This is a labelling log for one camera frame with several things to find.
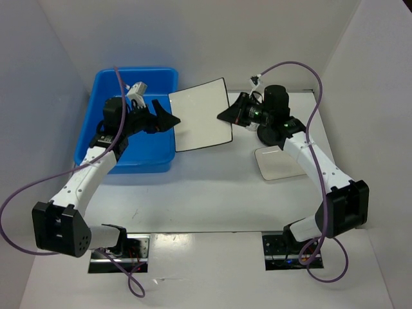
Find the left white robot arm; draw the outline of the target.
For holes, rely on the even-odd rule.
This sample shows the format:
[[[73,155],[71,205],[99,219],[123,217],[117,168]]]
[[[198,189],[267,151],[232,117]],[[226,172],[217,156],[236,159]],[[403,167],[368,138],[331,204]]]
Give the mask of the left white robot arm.
[[[87,250],[106,249],[119,258],[127,253],[127,230],[103,223],[89,227],[84,220],[87,206],[103,178],[116,166],[128,147],[128,138],[144,131],[163,133],[180,123],[157,100],[154,113],[147,107],[130,108],[120,97],[107,100],[103,119],[97,124],[82,164],[64,187],[48,202],[32,209],[35,242],[39,249],[79,258]]]

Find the square white black-rimmed plate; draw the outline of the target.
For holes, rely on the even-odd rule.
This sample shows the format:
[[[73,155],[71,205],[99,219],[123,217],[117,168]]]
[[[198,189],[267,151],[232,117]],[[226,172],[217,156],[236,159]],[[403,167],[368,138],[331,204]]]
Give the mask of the square white black-rimmed plate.
[[[225,79],[219,78],[169,94],[177,153],[233,141],[232,125],[217,116],[230,107]]]

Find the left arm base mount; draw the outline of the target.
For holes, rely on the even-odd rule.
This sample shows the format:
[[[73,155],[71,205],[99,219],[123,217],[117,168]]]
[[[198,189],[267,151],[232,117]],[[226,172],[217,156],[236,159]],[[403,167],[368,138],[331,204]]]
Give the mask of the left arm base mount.
[[[122,271],[111,261],[113,259],[125,271],[137,273],[147,273],[150,234],[128,233],[126,247],[122,252],[102,249],[103,254],[94,250],[89,260],[89,274],[114,274]]]

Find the round black plate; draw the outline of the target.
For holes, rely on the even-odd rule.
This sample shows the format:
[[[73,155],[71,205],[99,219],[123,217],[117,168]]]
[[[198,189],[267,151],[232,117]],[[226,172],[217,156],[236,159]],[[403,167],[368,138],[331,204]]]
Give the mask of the round black plate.
[[[265,146],[269,147],[279,146],[280,148],[283,148],[285,143],[278,131],[267,126],[258,126],[257,137]]]

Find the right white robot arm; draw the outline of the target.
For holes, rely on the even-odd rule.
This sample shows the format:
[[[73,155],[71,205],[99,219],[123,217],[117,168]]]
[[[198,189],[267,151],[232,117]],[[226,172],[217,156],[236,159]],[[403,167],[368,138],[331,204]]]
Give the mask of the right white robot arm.
[[[287,252],[299,252],[310,239],[333,238],[366,223],[368,185],[342,172],[315,144],[308,126],[290,114],[285,87],[267,86],[262,101],[242,92],[217,118],[241,127],[257,124],[258,138],[291,156],[319,189],[323,201],[316,213],[284,227]]]

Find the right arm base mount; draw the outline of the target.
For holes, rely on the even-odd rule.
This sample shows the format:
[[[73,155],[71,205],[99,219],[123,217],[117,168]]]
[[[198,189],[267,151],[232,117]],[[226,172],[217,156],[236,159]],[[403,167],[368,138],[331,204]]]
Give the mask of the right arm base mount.
[[[263,232],[261,239],[266,271],[306,268],[299,262],[299,253],[304,243],[296,243],[289,247],[281,231]]]

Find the rectangular white plate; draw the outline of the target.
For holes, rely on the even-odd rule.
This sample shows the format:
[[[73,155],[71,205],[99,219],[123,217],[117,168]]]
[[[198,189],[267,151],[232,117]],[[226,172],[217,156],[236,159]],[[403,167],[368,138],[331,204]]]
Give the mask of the rectangular white plate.
[[[266,181],[280,180],[306,173],[300,165],[278,146],[263,147],[254,151],[259,171]]]

